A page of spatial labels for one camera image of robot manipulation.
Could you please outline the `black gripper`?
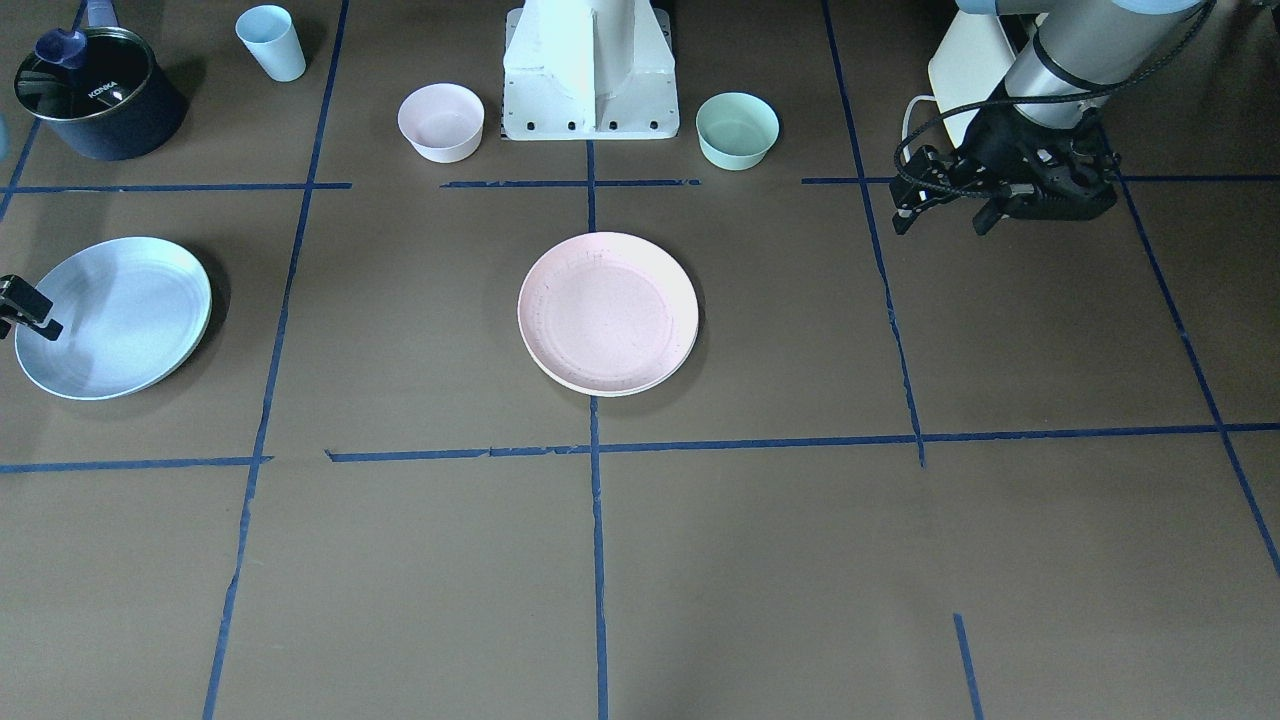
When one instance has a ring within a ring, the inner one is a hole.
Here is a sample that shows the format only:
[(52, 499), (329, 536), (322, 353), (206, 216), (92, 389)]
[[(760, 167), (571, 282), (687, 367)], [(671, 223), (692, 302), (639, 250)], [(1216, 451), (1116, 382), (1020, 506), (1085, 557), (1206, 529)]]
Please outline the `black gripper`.
[(1070, 129), (1041, 126), (1015, 105), (984, 108), (955, 154), (924, 145), (899, 165), (890, 182), (896, 234), (906, 234), (924, 211), (959, 199), (961, 188), (987, 195), (972, 219), (978, 236), (1005, 218), (1088, 222), (1117, 201), (1119, 159), (1105, 146), (1094, 108)]

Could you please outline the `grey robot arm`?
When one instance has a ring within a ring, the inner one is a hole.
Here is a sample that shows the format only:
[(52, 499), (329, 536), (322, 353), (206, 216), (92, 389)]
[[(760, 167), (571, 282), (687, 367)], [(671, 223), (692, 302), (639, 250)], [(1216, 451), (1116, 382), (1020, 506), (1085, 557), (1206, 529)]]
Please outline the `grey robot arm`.
[[(893, 228), (925, 210), (979, 199), (978, 234), (1004, 218), (1089, 220), (1116, 200), (1117, 158), (1100, 147), (1098, 110), (1153, 74), (1148, 56), (1184, 20), (1198, 29), (1210, 1), (960, 1), (960, 18), (1044, 19), (965, 115), (955, 150), (895, 151)], [(503, 56), (504, 132), (512, 140), (666, 138), (653, 117), (675, 105), (675, 53), (649, 1), (527, 1), (509, 13)], [(42, 35), (14, 77), (28, 113), (86, 158), (123, 160), (166, 142), (186, 97), (154, 50), (124, 28), (111, 1), (87, 1), (83, 24)]]

